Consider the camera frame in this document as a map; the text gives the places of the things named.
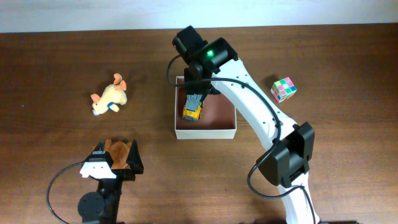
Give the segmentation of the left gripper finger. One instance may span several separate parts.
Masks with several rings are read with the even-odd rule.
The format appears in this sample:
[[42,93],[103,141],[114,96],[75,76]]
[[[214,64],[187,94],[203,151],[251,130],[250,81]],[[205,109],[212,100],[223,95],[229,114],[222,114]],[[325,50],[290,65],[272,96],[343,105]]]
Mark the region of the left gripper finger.
[[108,164],[113,163],[111,154],[105,150],[104,142],[99,142],[93,152],[91,153],[92,162],[107,162]]
[[137,141],[133,140],[129,150],[129,154],[126,159],[126,163],[130,166],[130,169],[134,174],[143,174],[144,166],[139,155]]

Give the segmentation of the yellow grey toy truck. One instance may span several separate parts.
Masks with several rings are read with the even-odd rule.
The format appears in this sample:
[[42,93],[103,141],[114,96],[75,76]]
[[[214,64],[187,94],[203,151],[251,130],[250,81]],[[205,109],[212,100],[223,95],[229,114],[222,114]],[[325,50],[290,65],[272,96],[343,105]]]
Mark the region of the yellow grey toy truck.
[[198,121],[203,108],[202,95],[187,95],[182,111],[182,118],[189,121]]

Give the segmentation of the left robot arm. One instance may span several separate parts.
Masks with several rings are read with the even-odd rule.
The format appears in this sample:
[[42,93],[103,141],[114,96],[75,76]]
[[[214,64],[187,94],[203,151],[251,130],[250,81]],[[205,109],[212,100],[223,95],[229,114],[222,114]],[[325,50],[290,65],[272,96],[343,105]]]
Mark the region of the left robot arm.
[[83,178],[98,182],[97,189],[84,194],[78,202],[82,222],[116,223],[123,183],[143,173],[137,141],[99,142],[80,169]]

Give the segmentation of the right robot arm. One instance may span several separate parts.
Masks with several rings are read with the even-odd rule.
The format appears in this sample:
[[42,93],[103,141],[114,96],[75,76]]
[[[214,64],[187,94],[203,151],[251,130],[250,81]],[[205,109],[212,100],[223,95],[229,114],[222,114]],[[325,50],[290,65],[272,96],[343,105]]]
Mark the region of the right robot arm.
[[259,88],[238,53],[222,37],[208,42],[192,27],[179,31],[172,41],[187,67],[184,119],[198,121],[208,95],[222,94],[242,114],[259,138],[265,153],[248,173],[251,183],[258,170],[282,199],[287,223],[319,223],[308,187],[309,161],[315,131],[309,123],[297,124]]

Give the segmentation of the multicoloured puzzle cube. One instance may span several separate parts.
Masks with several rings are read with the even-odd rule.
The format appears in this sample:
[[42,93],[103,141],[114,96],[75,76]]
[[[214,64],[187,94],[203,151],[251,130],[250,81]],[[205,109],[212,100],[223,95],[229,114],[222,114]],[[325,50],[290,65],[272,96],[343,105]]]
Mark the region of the multicoloured puzzle cube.
[[271,94],[278,103],[293,97],[296,92],[297,87],[289,77],[274,82],[271,88]]

